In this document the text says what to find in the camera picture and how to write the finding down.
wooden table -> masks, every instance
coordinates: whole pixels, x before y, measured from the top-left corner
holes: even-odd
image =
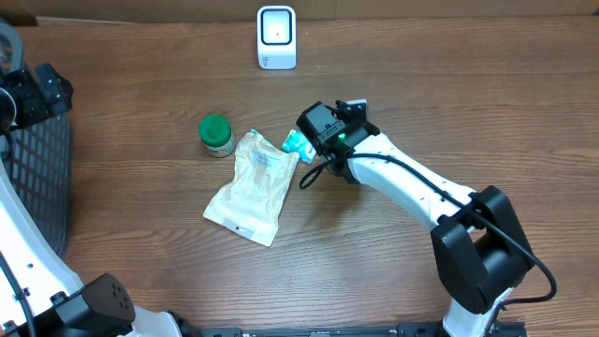
[[[531,336],[599,330],[599,20],[300,22],[298,67],[264,71],[251,22],[20,29],[26,60],[75,87],[67,263],[108,271],[137,305],[199,327],[437,321],[449,297],[429,234],[367,186],[299,165],[270,248],[202,213],[233,176],[197,135],[224,114],[280,145],[315,101],[366,97],[370,118],[455,182],[510,196],[560,291],[503,320]],[[514,297],[538,296],[537,269]]]

green lid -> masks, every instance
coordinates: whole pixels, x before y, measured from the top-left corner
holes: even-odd
[[[197,129],[204,144],[211,147],[221,147],[231,139],[231,125],[221,115],[208,115],[202,120]]]

small jar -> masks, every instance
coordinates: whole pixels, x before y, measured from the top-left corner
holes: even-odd
[[[228,120],[221,115],[208,115],[197,129],[199,137],[215,157],[226,157],[235,150],[235,138]]]

small packet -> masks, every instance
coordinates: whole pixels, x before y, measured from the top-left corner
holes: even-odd
[[[316,150],[310,141],[298,130],[289,131],[281,149],[288,154],[298,153],[299,160],[308,165],[312,164],[316,156]]]
[[[204,217],[246,239],[270,246],[298,154],[286,154],[255,130],[235,151],[235,177],[212,198]]]

white pouch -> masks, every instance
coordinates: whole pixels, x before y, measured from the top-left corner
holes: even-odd
[[[235,151],[235,178],[212,198],[204,217],[270,246],[299,157],[278,150],[257,132],[248,132]]]

